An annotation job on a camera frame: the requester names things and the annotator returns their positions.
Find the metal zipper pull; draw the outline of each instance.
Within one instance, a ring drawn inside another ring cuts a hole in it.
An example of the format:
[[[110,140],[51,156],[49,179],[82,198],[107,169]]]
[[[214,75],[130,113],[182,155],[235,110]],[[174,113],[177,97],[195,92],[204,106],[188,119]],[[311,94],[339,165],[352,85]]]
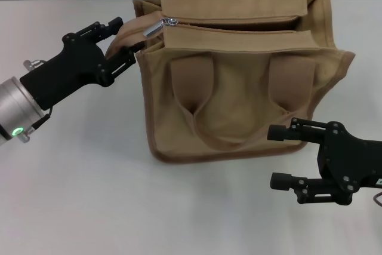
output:
[[[151,25],[149,28],[147,28],[143,32],[143,36],[150,37],[154,35],[155,33],[161,31],[164,25],[175,26],[177,24],[178,24],[178,20],[176,20],[175,18],[162,18],[160,21],[158,21],[154,25]]]

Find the bolt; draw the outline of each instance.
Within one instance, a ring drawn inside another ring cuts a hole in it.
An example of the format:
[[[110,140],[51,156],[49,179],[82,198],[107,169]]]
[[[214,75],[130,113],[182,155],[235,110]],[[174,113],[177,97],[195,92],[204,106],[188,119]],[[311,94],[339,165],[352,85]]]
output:
[[[30,137],[25,133],[22,132],[17,135],[17,138],[22,142],[22,143],[27,143],[30,140]]]
[[[35,69],[35,67],[33,67],[32,62],[29,60],[25,60],[23,65],[24,65],[25,69],[27,69],[29,72]]]

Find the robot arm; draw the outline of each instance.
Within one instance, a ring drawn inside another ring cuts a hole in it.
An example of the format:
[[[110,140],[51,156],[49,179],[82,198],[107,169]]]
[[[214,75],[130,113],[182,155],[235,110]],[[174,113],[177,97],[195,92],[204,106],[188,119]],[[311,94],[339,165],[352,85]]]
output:
[[[294,118],[289,128],[271,125],[268,139],[302,140],[320,145],[317,160],[321,179],[272,175],[270,187],[281,191],[292,188],[300,204],[349,205],[353,193],[360,188],[382,188],[382,142],[357,139],[339,122],[324,124]]]
[[[45,61],[25,61],[29,73],[18,81],[15,77],[0,84],[0,145],[18,137],[28,142],[29,136],[51,115],[43,110],[87,84],[108,87],[123,71],[135,63],[134,53],[143,48],[139,43],[123,48],[106,59],[98,42],[116,35],[123,25],[120,17],[108,26],[95,22],[62,39],[62,52]]]

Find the black bracket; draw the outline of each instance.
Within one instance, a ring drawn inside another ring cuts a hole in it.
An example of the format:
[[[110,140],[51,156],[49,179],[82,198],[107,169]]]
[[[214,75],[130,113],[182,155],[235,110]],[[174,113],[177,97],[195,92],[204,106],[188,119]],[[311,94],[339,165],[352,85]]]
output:
[[[273,173],[270,187],[294,189],[300,204],[336,202],[349,205],[362,187],[382,188],[382,142],[352,136],[340,122],[293,118],[291,126],[271,125],[268,140],[301,140],[318,143],[321,179]]]
[[[122,19],[117,17],[108,26],[95,22],[77,33],[66,34],[62,38],[62,52],[21,77],[20,82],[43,110],[53,107],[84,85],[110,86],[117,76],[135,63],[134,53],[144,47],[143,43],[124,47],[106,59],[96,44],[116,35],[122,25]]]

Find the bag flap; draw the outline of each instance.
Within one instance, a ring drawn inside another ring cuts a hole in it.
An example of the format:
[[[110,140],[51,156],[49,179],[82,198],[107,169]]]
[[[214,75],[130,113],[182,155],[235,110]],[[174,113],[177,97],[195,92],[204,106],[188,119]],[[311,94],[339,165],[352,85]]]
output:
[[[167,49],[269,53],[319,49],[310,31],[239,32],[178,25],[164,27]]]
[[[165,16],[194,20],[253,20],[307,14],[307,0],[161,0]]]

